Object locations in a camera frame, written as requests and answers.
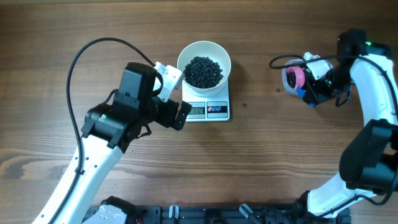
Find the pink scoop with blue handle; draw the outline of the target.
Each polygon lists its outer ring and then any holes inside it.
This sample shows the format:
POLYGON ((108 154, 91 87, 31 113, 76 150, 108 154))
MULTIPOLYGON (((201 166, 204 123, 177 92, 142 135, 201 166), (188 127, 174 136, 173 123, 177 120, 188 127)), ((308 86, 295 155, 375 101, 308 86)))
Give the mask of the pink scoop with blue handle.
POLYGON ((306 78, 305 72, 301 67, 294 66, 283 69, 282 83, 286 94, 297 96, 304 100, 306 78))

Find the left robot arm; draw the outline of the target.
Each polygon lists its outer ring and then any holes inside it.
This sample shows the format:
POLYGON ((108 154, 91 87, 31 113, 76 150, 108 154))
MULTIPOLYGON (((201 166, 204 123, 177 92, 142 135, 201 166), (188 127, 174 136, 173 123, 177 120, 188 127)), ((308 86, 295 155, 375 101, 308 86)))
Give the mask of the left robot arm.
POLYGON ((119 88, 109 94, 112 103, 87 112, 73 159, 35 223, 81 223, 131 141, 151 134, 149 123, 181 130, 192 107, 170 95, 182 80, 182 71, 171 65, 128 63, 119 88))

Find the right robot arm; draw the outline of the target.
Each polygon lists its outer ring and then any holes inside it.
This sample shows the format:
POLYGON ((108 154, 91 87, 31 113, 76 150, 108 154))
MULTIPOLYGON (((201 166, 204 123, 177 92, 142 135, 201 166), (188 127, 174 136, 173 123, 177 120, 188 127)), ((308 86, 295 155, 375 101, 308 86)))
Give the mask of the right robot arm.
POLYGON ((363 30, 350 29, 337 41, 335 59, 311 53, 293 56, 284 65, 284 85, 309 106, 350 98, 356 87, 364 127, 343 151, 339 171, 321 187, 305 192, 291 211, 294 222, 341 223, 343 212, 361 200, 384 205, 397 191, 397 86, 388 45, 370 42, 363 30))

